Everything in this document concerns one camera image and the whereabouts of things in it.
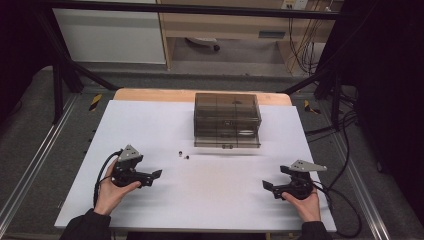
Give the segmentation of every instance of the human hand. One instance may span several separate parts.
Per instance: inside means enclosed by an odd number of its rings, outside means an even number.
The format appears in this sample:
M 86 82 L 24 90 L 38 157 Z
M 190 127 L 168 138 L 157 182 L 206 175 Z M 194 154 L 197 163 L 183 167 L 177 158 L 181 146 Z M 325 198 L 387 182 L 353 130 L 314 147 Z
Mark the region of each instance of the human hand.
M 127 193 L 141 185 L 141 182 L 133 182 L 125 187 L 117 187 L 113 184 L 110 176 L 116 162 L 117 159 L 108 167 L 105 175 L 107 178 L 100 183 L 99 198 L 94 208 L 94 212 L 100 215 L 110 215 Z
M 321 221 L 319 198 L 316 188 L 312 190 L 312 193 L 309 195 L 309 197 L 303 200 L 299 200 L 287 192 L 283 192 L 281 196 L 289 203 L 294 205 L 294 207 L 297 209 L 297 212 L 299 213 L 300 218 L 302 218 L 304 222 Z

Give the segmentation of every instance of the small black object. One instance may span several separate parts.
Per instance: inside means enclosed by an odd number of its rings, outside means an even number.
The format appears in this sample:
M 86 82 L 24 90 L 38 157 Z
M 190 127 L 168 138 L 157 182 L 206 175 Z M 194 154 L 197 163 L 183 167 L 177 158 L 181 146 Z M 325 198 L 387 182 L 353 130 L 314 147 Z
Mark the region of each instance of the small black object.
M 275 199 L 281 198 L 285 200 L 281 196 L 283 192 L 288 192 L 299 200 L 303 200 L 311 195 L 314 185 L 309 172 L 293 171 L 287 166 L 280 166 L 280 170 L 282 173 L 290 175 L 291 182 L 289 184 L 274 186 L 272 183 L 262 181 L 264 189 L 271 191 Z
M 139 157 L 118 161 L 113 167 L 112 177 L 114 178 L 113 183 L 118 187 L 125 187 L 133 182 L 141 182 L 141 187 L 152 186 L 153 180 L 160 177 L 162 170 L 155 171 L 153 173 L 142 173 L 135 171 L 135 166 L 143 160 L 143 155 Z

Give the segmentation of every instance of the white table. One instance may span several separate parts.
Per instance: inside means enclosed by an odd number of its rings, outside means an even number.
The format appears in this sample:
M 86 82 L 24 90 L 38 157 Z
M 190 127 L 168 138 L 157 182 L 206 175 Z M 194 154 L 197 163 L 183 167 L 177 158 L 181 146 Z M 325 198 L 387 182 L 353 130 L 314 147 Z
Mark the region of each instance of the white table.
M 113 152 L 131 144 L 144 159 L 137 171 L 162 169 L 152 187 L 136 189 L 112 213 L 111 227 L 126 231 L 281 232 L 299 230 L 288 202 L 262 180 L 288 184 L 280 165 L 313 162 L 295 107 L 260 105 L 259 149 L 195 148 L 193 102 L 110 101 L 55 226 L 92 207 L 98 172 Z M 189 155 L 189 159 L 179 157 Z M 318 175 L 311 176 L 319 181 Z M 325 197 L 321 216 L 335 231 Z

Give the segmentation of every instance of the transparent plastic box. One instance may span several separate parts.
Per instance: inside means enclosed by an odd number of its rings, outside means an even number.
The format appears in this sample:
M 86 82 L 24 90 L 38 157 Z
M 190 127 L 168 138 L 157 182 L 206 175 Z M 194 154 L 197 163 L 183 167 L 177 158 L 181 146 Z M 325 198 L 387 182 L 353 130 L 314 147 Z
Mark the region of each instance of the transparent plastic box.
M 195 147 L 259 148 L 260 124 L 254 94 L 196 93 Z

